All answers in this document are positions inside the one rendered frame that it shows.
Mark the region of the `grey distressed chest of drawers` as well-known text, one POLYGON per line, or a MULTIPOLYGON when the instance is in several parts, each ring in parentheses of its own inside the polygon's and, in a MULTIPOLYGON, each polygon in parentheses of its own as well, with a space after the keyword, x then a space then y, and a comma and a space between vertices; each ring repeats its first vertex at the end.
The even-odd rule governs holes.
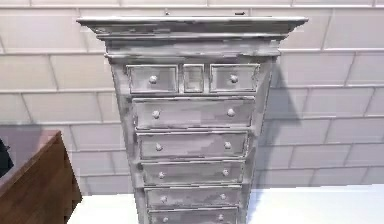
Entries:
POLYGON ((139 224, 246 224, 280 43, 302 16, 83 16, 105 46, 139 224))

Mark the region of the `brown wooden cabinet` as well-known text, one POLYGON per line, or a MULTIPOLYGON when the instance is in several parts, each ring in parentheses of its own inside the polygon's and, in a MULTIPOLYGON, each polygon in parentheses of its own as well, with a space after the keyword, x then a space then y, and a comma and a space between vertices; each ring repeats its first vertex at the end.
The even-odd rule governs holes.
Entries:
POLYGON ((68 224, 82 194, 59 130, 0 128, 14 166, 0 178, 0 224, 68 224))

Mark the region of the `black object on cabinet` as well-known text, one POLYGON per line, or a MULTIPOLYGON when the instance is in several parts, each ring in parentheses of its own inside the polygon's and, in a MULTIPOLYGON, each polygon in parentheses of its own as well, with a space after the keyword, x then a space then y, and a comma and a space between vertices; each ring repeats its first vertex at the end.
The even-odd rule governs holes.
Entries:
POLYGON ((9 147, 0 138, 0 178, 3 177, 13 166, 14 163, 8 153, 9 147))

